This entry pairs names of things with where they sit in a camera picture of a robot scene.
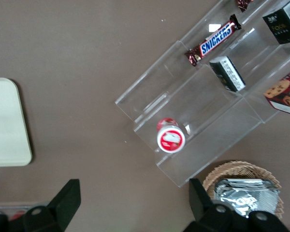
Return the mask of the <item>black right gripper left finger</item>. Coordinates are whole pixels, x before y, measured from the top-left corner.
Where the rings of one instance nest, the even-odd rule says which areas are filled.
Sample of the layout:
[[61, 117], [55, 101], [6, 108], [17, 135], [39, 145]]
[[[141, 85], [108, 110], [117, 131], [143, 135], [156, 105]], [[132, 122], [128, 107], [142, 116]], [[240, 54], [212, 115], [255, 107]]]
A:
[[80, 180], [71, 179], [48, 205], [36, 206], [24, 214], [24, 231], [64, 232], [80, 204]]

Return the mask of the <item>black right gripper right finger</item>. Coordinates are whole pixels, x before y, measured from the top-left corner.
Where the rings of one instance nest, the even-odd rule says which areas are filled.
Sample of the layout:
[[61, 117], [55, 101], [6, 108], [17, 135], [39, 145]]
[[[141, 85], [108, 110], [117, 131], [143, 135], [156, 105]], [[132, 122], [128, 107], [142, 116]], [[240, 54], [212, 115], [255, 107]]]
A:
[[189, 180], [188, 193], [194, 221], [184, 229], [184, 232], [230, 232], [232, 230], [232, 211], [222, 204], [214, 204], [199, 179]]

